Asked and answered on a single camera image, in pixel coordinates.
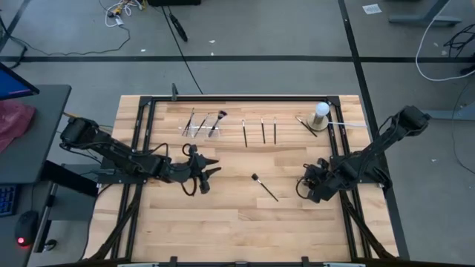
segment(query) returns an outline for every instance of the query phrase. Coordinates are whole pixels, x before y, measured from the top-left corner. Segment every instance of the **black floor stripe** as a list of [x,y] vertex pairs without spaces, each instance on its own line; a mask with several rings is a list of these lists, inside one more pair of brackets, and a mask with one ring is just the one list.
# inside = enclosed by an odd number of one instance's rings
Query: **black floor stripe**
[[[352,62],[351,56],[185,56],[187,62]],[[14,62],[16,56],[0,56]],[[26,56],[22,62],[182,62],[181,56]]]
[[[13,31],[15,30],[15,27],[16,25],[18,24],[18,21],[20,20],[20,18],[22,17],[23,15],[23,12],[24,10],[27,8],[28,4],[30,3],[31,0],[23,0],[23,3],[22,5],[20,6],[20,8],[18,9],[18,11],[16,12],[15,14],[15,17],[13,17],[13,20],[12,22],[10,23],[10,25],[7,27],[7,30],[9,33],[13,35]],[[3,50],[3,48],[5,47],[5,45],[7,44],[7,41],[8,41],[8,37],[5,35],[3,36],[3,38],[0,39],[0,52]]]
[[[0,56],[16,62],[17,56]],[[361,56],[360,63],[414,63],[413,57]],[[181,56],[26,56],[22,62],[181,62]],[[186,56],[187,62],[353,62],[352,56]],[[475,63],[475,58],[419,58],[419,63]]]
[[[350,17],[348,16],[348,11],[344,0],[338,0],[338,5],[340,7],[341,16],[343,18],[344,29],[347,33],[348,44],[350,45],[351,54],[353,57],[353,64],[355,65],[355,71],[358,78],[358,83],[361,91],[361,97],[364,103],[364,109],[366,110],[368,124],[370,126],[370,132],[373,138],[378,136],[378,123],[376,121],[376,116],[373,110],[373,104],[371,103],[370,92],[364,78],[363,67],[361,66],[361,60],[358,54],[358,49],[356,47],[355,36],[353,35],[353,30],[350,24]],[[381,156],[381,163],[383,167],[387,170],[387,162],[384,154]],[[406,239],[404,237],[404,232],[402,229],[401,218],[399,216],[399,210],[396,204],[396,198],[393,191],[390,191],[392,194],[385,194],[386,201],[388,203],[388,209],[390,211],[390,219],[393,227],[393,233],[396,239],[396,245],[398,248],[399,256],[402,259],[409,260],[409,251],[407,250]]]

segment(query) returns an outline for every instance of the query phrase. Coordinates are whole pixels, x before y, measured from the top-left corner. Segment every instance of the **wooden table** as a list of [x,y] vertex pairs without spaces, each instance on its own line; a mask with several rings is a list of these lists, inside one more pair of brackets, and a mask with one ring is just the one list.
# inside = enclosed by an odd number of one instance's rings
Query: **wooden table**
[[[129,145],[139,98],[122,96],[114,125],[113,137]],[[358,96],[340,96],[340,100],[345,122],[364,124]],[[197,122],[207,113],[216,117],[219,109],[228,112],[220,124],[219,137],[181,136],[179,128],[186,124],[192,108]],[[142,192],[132,260],[168,262],[170,256],[178,256],[180,262],[299,262],[302,256],[313,262],[350,260],[340,199],[315,204],[295,193],[295,184],[304,174],[302,165],[315,164],[317,158],[328,159],[331,154],[327,131],[315,138],[294,118],[314,109],[315,102],[159,102],[150,148],[167,142],[171,157],[179,162],[187,160],[181,153],[182,145],[194,143],[199,153],[219,159],[216,166],[223,169],[209,180],[210,192],[201,195],[198,190],[195,197],[187,197],[177,183],[150,179]],[[266,144],[262,141],[261,117],[266,123]],[[278,121],[276,145],[274,117]],[[244,146],[242,119],[246,120],[248,148]],[[348,127],[347,135],[351,151],[370,142],[366,128]],[[341,140],[337,140],[342,153]],[[253,173],[279,202],[252,181]],[[368,226],[389,252],[397,254],[382,190],[376,184],[358,188]],[[99,248],[115,226],[121,193],[122,185],[113,185],[97,200],[85,257]],[[358,255],[362,256],[354,223],[353,228]],[[122,238],[121,255],[125,240]]]

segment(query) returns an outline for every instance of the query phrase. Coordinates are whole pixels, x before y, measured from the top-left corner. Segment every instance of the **brush bristles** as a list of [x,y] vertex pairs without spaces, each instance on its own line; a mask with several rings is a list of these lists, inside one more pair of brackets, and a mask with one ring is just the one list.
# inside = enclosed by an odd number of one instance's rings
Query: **brush bristles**
[[217,115],[218,119],[224,118],[224,116],[228,115],[225,111],[220,111],[220,113]]

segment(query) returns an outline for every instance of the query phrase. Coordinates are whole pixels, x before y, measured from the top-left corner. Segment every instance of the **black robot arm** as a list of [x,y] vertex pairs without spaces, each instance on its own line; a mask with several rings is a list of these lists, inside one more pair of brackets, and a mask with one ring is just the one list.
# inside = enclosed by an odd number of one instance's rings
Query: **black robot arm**
[[319,167],[305,165],[301,181],[310,189],[307,198],[316,203],[329,200],[339,190],[356,187],[360,179],[371,179],[384,184],[385,189],[390,188],[390,178],[378,167],[377,156],[406,136],[418,136],[428,126],[430,116],[414,106],[407,106],[388,119],[391,120],[390,127],[363,151],[332,156],[330,164],[320,158],[317,161]]
[[202,194],[209,191],[208,178],[220,168],[203,171],[207,165],[215,164],[218,161],[207,159],[197,152],[196,145],[185,144],[183,153],[188,147],[188,162],[171,163],[171,158],[167,155],[152,154],[159,147],[152,151],[136,152],[129,146],[111,137],[109,133],[101,131],[98,124],[89,119],[70,117],[68,125],[61,133],[62,143],[60,146],[65,150],[91,149],[106,159],[112,161],[115,166],[125,174],[137,179],[147,179],[153,177],[164,182],[179,182],[183,184],[188,179],[200,180],[200,190]]

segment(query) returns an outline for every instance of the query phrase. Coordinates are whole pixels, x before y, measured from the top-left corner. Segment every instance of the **clear plastic holder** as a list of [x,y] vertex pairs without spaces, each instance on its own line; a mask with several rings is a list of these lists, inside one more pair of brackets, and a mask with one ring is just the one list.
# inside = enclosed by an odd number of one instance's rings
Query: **clear plastic holder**
[[212,138],[217,138],[221,136],[220,132],[220,124],[218,123],[216,128],[213,130],[213,134],[209,136],[209,133],[212,131],[213,124],[216,122],[215,118],[211,118],[210,116],[206,119],[206,121],[203,123],[203,126],[201,126],[201,123],[203,122],[204,118],[198,119],[198,122],[195,121],[194,116],[193,119],[190,121],[190,126],[187,130],[185,130],[186,124],[188,123],[188,120],[181,119],[180,120],[180,127],[178,127],[178,132],[182,136],[187,136],[191,138],[204,138],[204,139],[212,139]]

